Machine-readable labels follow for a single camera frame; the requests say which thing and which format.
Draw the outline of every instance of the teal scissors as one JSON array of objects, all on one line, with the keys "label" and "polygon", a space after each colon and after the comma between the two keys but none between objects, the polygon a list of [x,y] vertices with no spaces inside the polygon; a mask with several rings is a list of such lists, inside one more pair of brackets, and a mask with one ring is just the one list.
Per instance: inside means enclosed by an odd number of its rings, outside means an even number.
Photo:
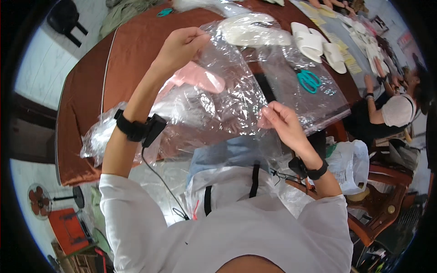
[{"label": "teal scissors", "polygon": [[297,67],[293,67],[293,70],[298,77],[299,83],[311,94],[315,94],[317,92],[317,88],[322,85],[319,77],[313,72]]},{"label": "teal scissors", "polygon": [[162,11],[160,11],[160,12],[156,15],[156,17],[164,17],[164,16],[167,16],[167,15],[169,15],[170,13],[173,13],[173,12],[174,12],[174,9],[171,8],[171,7],[168,7],[168,8],[163,9]]}]

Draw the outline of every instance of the white long-sleeve shirt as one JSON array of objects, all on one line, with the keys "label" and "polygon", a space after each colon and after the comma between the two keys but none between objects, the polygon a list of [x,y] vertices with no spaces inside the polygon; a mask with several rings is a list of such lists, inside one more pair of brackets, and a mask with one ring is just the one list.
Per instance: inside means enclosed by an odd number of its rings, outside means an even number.
[{"label": "white long-sleeve shirt", "polygon": [[215,273],[243,255],[264,257],[286,273],[350,272],[353,244],[343,195],[307,204],[298,219],[265,194],[167,227],[138,183],[102,174],[99,188],[119,273]]}]

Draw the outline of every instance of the chair leg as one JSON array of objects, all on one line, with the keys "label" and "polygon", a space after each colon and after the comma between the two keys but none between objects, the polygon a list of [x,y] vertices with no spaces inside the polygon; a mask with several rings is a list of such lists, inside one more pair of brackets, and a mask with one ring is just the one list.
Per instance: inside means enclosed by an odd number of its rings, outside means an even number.
[{"label": "chair leg", "polygon": [[85,36],[88,35],[88,31],[79,22],[76,22],[76,26]]},{"label": "chair leg", "polygon": [[71,33],[65,33],[65,36],[70,39],[70,41],[72,41],[75,45],[77,45],[77,47],[80,47],[82,45],[82,43],[73,35],[71,35]]}]

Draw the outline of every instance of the wooden table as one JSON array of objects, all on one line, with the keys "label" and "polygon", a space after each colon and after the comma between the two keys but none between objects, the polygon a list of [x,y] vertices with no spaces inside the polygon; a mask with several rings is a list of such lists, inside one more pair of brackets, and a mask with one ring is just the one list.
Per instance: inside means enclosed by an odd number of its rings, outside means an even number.
[{"label": "wooden table", "polygon": [[[291,31],[290,23],[293,21],[318,29],[289,1],[285,1],[285,7],[261,0],[246,0],[240,4],[254,12],[272,15],[287,31]],[[99,179],[101,171],[94,168],[93,160],[78,156],[82,148],[81,136],[97,122],[101,108],[104,112],[121,101],[129,100],[168,34],[178,28],[223,20],[221,16],[204,9],[156,17],[167,7],[170,7],[169,3],[152,8],[119,27],[116,35],[111,33],[100,41],[68,74],[56,125],[56,165],[62,185]],[[360,99],[350,73],[338,74],[329,65],[323,65],[349,104]],[[251,64],[251,68],[256,72],[255,64]]]}]

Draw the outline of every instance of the fan stand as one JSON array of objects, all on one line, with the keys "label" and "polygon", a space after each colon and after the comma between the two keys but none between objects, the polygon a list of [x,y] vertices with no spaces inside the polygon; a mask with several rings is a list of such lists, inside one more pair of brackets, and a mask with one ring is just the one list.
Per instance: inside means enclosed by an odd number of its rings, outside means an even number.
[{"label": "fan stand", "polygon": [[55,197],[52,199],[52,201],[61,201],[61,200],[67,200],[67,199],[74,199],[74,202],[78,206],[78,208],[84,208],[85,207],[85,200],[83,198],[82,190],[79,186],[73,187],[73,195],[72,196],[65,196],[65,197]]}]

